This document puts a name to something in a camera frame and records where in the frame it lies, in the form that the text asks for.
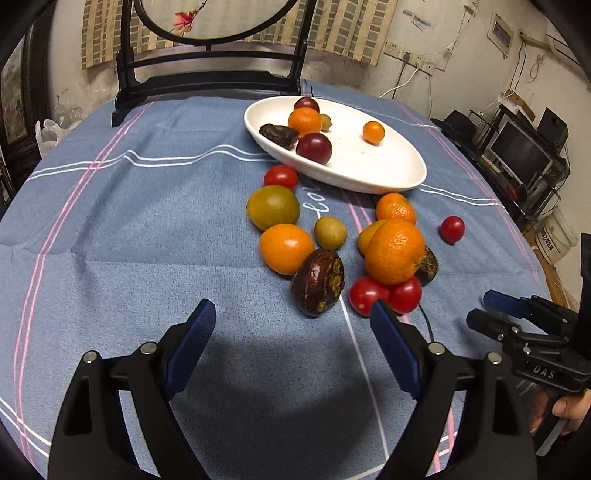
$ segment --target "red cherry tomato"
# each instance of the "red cherry tomato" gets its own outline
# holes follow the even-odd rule
[[[295,190],[297,187],[297,173],[293,168],[276,165],[265,173],[263,183],[267,185],[281,185],[286,189]]]
[[[462,238],[465,231],[466,225],[464,224],[464,220],[455,215],[447,217],[441,224],[441,227],[439,227],[439,235],[450,245],[453,245]]]
[[[423,295],[423,288],[417,277],[390,287],[388,305],[397,313],[409,313],[418,307]]]
[[[362,317],[369,317],[376,300],[388,300],[389,291],[371,277],[361,277],[349,290],[349,303]]]

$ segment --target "mandarin orange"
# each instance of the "mandarin orange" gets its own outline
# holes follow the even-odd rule
[[[406,220],[412,224],[417,223],[417,212],[410,202],[399,193],[388,193],[378,201],[375,207],[375,215],[378,220]]]
[[[365,252],[365,269],[384,285],[411,278],[425,255],[425,240],[412,223],[387,220],[374,233]]]
[[[263,260],[281,275],[294,275],[314,249],[312,237],[305,230],[289,223],[268,228],[259,240]]]
[[[320,114],[309,107],[296,108],[287,120],[287,126],[297,130],[298,138],[307,134],[319,133],[322,130]]]

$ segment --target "round frame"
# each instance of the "round frame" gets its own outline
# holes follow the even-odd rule
[[[207,45],[217,45],[220,43],[230,43],[233,41],[242,40],[243,38],[247,38],[250,35],[254,35],[255,33],[259,33],[262,30],[265,30],[267,27],[270,27],[282,17],[287,15],[287,12],[291,10],[294,5],[297,3],[297,0],[287,0],[287,3],[271,18],[265,20],[262,24],[257,25],[250,30],[246,30],[242,33],[237,33],[235,35],[230,35],[229,37],[219,37],[219,38],[211,38],[208,40],[200,40],[198,38],[187,38],[187,37],[179,37],[177,35],[173,35],[172,33],[160,28],[156,25],[152,19],[148,16],[144,9],[144,5],[142,0],[133,0],[135,5],[135,12],[137,13],[139,19],[142,23],[148,27],[149,30],[156,33],[162,38],[166,38],[167,40],[175,41],[178,43],[184,43],[187,45],[195,45],[195,46],[207,46]]]

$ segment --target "green citrus fruit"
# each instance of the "green citrus fruit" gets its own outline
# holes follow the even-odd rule
[[[295,224],[300,218],[300,202],[290,189],[269,185],[253,192],[246,212],[252,223],[265,231],[280,223]]]

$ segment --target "white bowl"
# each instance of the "white bowl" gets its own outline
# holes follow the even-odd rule
[[[386,136],[377,146],[362,138],[363,126],[377,121],[367,113],[329,100],[315,99],[320,112],[333,122],[325,133],[333,153],[326,165],[287,150],[259,133],[265,124],[287,125],[296,96],[277,96],[253,103],[244,113],[244,124],[261,148],[274,159],[309,177],[347,190],[382,194],[401,192],[420,185],[427,167],[416,148],[396,130],[380,122]]]

